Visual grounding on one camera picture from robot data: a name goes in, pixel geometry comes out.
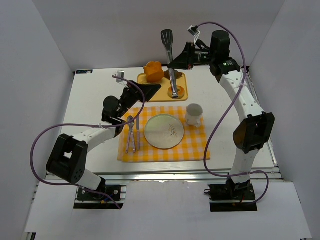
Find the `metal serving tongs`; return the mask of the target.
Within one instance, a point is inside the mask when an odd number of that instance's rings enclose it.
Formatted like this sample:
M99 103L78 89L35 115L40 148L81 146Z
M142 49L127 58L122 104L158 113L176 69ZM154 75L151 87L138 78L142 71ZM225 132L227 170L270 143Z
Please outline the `metal serving tongs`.
M166 49L167 64L169 65L173 61L173 53L172 53L173 31L171 29L164 29L161 31L160 35L161 35L162 44L164 45L164 47ZM175 70L173 68L168 67L168 72L169 72L171 90L172 90L171 95L172 95L173 99L177 99L179 97L179 95L178 95Z

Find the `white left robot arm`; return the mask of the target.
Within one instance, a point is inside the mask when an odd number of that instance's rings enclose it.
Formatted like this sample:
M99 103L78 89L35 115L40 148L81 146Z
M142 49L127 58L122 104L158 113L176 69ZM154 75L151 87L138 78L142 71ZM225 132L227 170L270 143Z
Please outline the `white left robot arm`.
M87 155L105 141L116 138L125 123L122 117L136 102L148 102L161 89L160 84L138 84L130 81L121 97L108 96L103 101L101 120L108 126L93 127L74 136L61 134L53 147L46 170L91 191L105 191L106 180L86 169Z

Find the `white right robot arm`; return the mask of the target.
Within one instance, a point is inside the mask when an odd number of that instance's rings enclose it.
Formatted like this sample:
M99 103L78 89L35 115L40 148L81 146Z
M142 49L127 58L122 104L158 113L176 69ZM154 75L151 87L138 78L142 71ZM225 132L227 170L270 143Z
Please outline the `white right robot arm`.
M228 32L214 31L209 46L198 39L200 32L195 27L189 29L189 32L194 42L187 42L183 52L168 67L191 70L194 65L209 66L211 74L227 92L240 122L232 136L236 154L227 184L233 191L246 189L250 184L249 174L253 162L270 139L275 117L259 106L245 83L245 73L230 57L231 40Z

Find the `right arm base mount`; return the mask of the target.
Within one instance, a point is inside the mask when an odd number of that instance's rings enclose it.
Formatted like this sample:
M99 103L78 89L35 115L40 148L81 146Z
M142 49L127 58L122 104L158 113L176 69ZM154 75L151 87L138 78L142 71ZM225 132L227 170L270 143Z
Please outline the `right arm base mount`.
M250 180L234 183L228 177L223 184L210 184L203 191L209 197L210 211L219 212L256 212L258 210L255 191Z

